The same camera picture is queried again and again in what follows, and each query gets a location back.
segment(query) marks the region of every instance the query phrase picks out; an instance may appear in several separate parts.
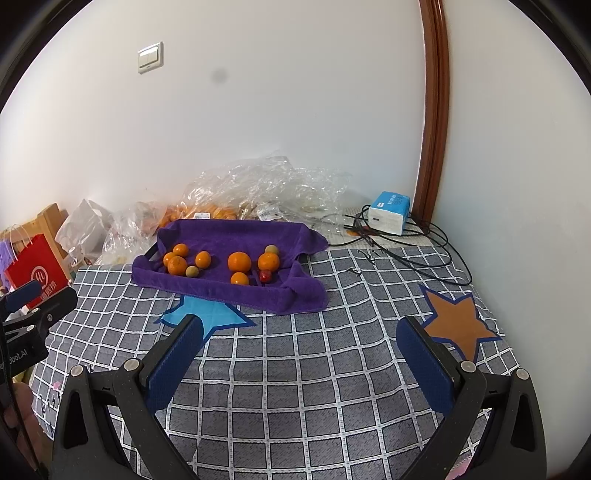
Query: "screw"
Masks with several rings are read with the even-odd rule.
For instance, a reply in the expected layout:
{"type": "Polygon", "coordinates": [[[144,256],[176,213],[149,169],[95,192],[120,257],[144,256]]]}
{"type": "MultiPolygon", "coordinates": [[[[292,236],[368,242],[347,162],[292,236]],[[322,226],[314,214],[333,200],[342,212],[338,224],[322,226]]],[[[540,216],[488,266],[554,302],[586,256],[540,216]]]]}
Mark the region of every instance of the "screw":
{"type": "Polygon", "coordinates": [[[476,365],[474,365],[474,362],[470,362],[469,360],[464,360],[460,364],[460,367],[462,367],[462,370],[464,370],[464,372],[467,372],[469,374],[472,374],[476,371],[476,365]]]}
{"type": "Polygon", "coordinates": [[[77,377],[84,371],[84,367],[82,365],[74,365],[72,370],[70,370],[70,375],[73,377],[77,377]]]}
{"type": "Polygon", "coordinates": [[[522,380],[527,380],[530,377],[529,372],[525,368],[518,368],[516,374],[522,380]]]}
{"type": "Polygon", "coordinates": [[[139,360],[137,358],[130,358],[123,364],[123,368],[125,368],[128,372],[132,372],[138,367],[139,360]]]}

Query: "orange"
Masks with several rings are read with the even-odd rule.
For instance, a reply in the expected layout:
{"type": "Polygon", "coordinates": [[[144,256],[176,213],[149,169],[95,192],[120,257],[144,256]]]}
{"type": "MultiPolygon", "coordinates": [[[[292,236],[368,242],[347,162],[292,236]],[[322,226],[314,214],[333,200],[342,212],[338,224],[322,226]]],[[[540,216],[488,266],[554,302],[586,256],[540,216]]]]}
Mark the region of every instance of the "orange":
{"type": "Polygon", "coordinates": [[[230,282],[234,283],[235,285],[249,285],[250,284],[248,277],[246,276],[246,274],[244,274],[242,272],[234,273],[234,275],[232,275],[232,278],[230,278],[230,282]]]}
{"type": "Polygon", "coordinates": [[[207,268],[211,264],[212,256],[205,250],[203,252],[199,252],[195,257],[195,265],[197,265],[199,268],[207,268]]]}
{"type": "Polygon", "coordinates": [[[251,257],[244,252],[234,252],[228,257],[228,268],[233,272],[246,273],[251,269],[251,257]]]}
{"type": "Polygon", "coordinates": [[[186,257],[189,254],[189,248],[185,244],[178,244],[174,246],[173,253],[179,257],[186,257]]]}
{"type": "Polygon", "coordinates": [[[177,256],[177,254],[176,254],[176,253],[174,253],[174,252],[168,252],[168,253],[167,253],[167,254],[164,256],[164,258],[162,259],[162,263],[163,263],[163,264],[164,264],[164,266],[166,267],[166,266],[168,265],[168,262],[170,261],[170,259],[171,259],[172,257],[176,257],[176,256],[177,256]]]}
{"type": "Polygon", "coordinates": [[[171,275],[184,275],[187,271],[187,261],[183,257],[172,257],[166,265],[171,275]]]}
{"type": "Polygon", "coordinates": [[[279,256],[270,252],[262,254],[257,262],[259,270],[270,270],[272,272],[279,270],[279,263],[279,256]]]}

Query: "checkered bedsheet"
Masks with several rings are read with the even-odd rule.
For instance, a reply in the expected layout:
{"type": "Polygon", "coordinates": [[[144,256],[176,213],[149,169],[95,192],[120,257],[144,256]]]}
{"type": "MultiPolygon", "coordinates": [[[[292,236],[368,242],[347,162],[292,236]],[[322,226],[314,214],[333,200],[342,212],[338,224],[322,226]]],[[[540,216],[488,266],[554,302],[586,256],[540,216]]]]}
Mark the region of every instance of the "checkered bedsheet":
{"type": "MultiPolygon", "coordinates": [[[[442,258],[432,247],[399,253],[430,265],[442,258]]],[[[400,354],[395,328],[405,315],[422,321],[430,314],[419,285],[452,298],[473,290],[425,281],[367,249],[321,252],[303,265],[324,283],[328,308],[285,316],[242,308],[256,327],[216,332],[156,415],[202,480],[397,479],[441,420],[400,354]]],[[[433,273],[464,278],[453,267],[433,273]]],[[[66,372],[76,364],[101,371],[141,358],[170,332],[154,321],[178,301],[133,285],[130,265],[81,270],[74,288],[78,309],[48,336],[49,357],[31,381],[34,410],[50,436],[66,372]]],[[[475,302],[504,337],[476,293],[475,302]]],[[[479,348],[482,371],[508,374],[517,367],[504,340],[479,348]]],[[[119,410],[111,413],[132,467],[149,477],[119,410]]],[[[487,418],[481,412],[460,460],[473,453],[487,418]]]]}

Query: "black cable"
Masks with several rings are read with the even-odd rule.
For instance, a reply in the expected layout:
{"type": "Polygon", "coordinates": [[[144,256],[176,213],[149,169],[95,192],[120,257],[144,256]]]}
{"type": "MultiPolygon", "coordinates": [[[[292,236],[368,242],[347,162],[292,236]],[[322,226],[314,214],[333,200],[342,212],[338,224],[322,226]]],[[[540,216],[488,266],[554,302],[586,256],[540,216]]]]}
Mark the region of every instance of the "black cable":
{"type": "Polygon", "coordinates": [[[29,437],[29,433],[27,432],[27,428],[25,427],[25,422],[22,419],[21,409],[18,408],[17,403],[17,396],[14,393],[14,385],[12,384],[12,377],[10,376],[10,355],[8,352],[8,343],[6,341],[6,334],[4,332],[4,325],[0,323],[0,355],[2,356],[2,364],[3,364],[3,371],[4,371],[4,381],[6,383],[6,387],[10,394],[10,400],[12,402],[12,407],[17,415],[18,425],[20,427],[20,431],[22,432],[22,436],[25,439],[25,443],[27,447],[31,451],[31,455],[33,456],[33,461],[35,463],[35,469],[37,472],[41,471],[41,464],[37,459],[37,455],[35,455],[35,449],[33,448],[33,443],[31,442],[31,438],[29,437]]]}
{"type": "Polygon", "coordinates": [[[353,224],[352,225],[345,225],[345,228],[347,230],[352,231],[352,232],[356,233],[357,235],[359,235],[359,238],[356,238],[356,239],[351,240],[349,242],[344,242],[342,244],[329,244],[329,246],[330,247],[343,247],[345,245],[351,245],[351,244],[354,244],[355,242],[365,240],[368,242],[370,247],[372,247],[372,248],[374,246],[378,247],[384,254],[393,258],[394,260],[397,260],[403,266],[415,271],[417,274],[422,275],[423,277],[427,277],[431,280],[438,280],[438,281],[445,283],[447,285],[454,285],[454,286],[459,286],[459,287],[467,287],[467,286],[471,285],[473,277],[472,277],[472,272],[470,272],[470,268],[468,267],[468,265],[466,264],[466,261],[463,259],[463,257],[460,255],[460,253],[457,251],[457,249],[449,242],[449,238],[447,237],[447,234],[445,233],[444,230],[442,230],[441,227],[437,226],[433,222],[427,222],[424,220],[416,219],[411,216],[410,218],[414,223],[409,223],[409,226],[414,225],[414,226],[420,228],[419,225],[425,225],[425,227],[424,227],[425,232],[405,228],[403,230],[402,235],[393,235],[391,233],[377,230],[377,229],[369,226],[368,218],[365,216],[365,213],[369,210],[369,207],[370,207],[370,205],[364,205],[355,216],[345,215],[345,217],[353,219],[353,222],[352,222],[353,224]],[[415,236],[424,236],[424,237],[428,238],[432,243],[434,243],[437,247],[439,247],[440,249],[442,249],[445,252],[447,259],[439,264],[436,264],[436,265],[428,265],[423,262],[417,262],[417,261],[411,260],[408,257],[403,257],[401,255],[395,254],[394,252],[391,252],[386,247],[379,244],[375,239],[375,237],[379,237],[379,238],[383,238],[384,240],[395,242],[396,244],[400,244],[400,245],[403,245],[406,247],[416,247],[416,245],[414,245],[414,244],[409,244],[407,242],[403,242],[403,241],[399,240],[399,238],[401,238],[401,237],[415,237],[415,236]],[[435,274],[430,274],[425,271],[425,270],[434,271],[433,269],[435,269],[435,268],[446,268],[450,265],[453,265],[452,255],[451,255],[450,251],[446,248],[447,246],[449,246],[456,253],[457,257],[461,260],[461,262],[465,268],[467,281],[448,280],[446,278],[441,278],[441,277],[436,276],[435,274]]]}

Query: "light switch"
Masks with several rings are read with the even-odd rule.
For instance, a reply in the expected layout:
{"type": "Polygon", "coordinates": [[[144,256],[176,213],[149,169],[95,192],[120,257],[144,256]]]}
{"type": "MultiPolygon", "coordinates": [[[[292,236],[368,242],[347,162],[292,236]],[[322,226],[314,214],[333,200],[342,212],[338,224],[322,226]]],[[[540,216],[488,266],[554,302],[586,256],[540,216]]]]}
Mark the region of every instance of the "light switch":
{"type": "Polygon", "coordinates": [[[163,50],[164,44],[162,42],[142,48],[138,52],[138,72],[144,73],[161,67],[163,65],[163,50]]]}

